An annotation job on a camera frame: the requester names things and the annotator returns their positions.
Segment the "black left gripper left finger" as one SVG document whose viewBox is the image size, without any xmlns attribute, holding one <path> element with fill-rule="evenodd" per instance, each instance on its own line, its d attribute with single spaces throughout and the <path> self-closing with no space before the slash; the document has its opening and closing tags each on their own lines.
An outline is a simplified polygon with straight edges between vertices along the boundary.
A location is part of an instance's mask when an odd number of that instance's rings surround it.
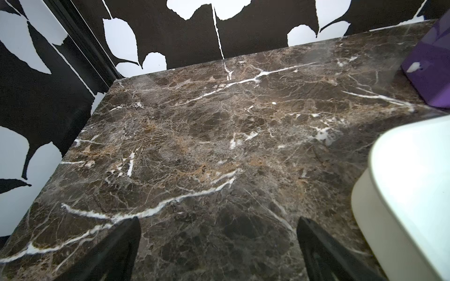
<svg viewBox="0 0 450 281">
<path fill-rule="evenodd" d="M 139 219 L 124 220 L 57 281 L 129 281 L 141 238 Z"/>
</svg>

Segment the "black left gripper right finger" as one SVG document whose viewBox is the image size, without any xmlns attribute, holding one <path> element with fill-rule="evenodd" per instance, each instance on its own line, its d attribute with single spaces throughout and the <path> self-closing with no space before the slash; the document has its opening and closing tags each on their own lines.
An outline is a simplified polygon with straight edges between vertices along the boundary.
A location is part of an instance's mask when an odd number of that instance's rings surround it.
<svg viewBox="0 0 450 281">
<path fill-rule="evenodd" d="M 314 220 L 300 217 L 298 243 L 311 281 L 383 281 Z"/>
</svg>

